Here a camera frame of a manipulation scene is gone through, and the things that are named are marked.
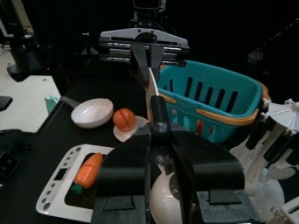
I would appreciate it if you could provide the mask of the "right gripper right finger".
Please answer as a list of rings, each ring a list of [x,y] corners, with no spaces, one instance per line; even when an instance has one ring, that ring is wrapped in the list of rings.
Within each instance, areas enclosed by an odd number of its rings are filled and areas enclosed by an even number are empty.
[[[182,224],[258,224],[237,159],[189,131],[172,133]]]

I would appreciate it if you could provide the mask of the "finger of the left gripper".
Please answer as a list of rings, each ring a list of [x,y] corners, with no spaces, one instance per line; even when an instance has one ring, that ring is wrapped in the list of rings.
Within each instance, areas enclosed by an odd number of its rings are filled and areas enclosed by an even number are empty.
[[[145,46],[138,43],[130,45],[129,73],[136,78],[142,88],[148,88],[148,64]]]
[[[164,57],[164,48],[158,45],[152,45],[150,53],[149,53],[149,62],[150,62],[153,77],[156,79],[158,79],[160,77],[160,65],[162,62],[162,57]]]

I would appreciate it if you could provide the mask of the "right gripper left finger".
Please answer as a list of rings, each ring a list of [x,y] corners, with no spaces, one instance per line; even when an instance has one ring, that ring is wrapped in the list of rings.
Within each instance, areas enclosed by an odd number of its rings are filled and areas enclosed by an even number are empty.
[[[150,224],[150,137],[133,134],[106,155],[96,178],[90,224]]]

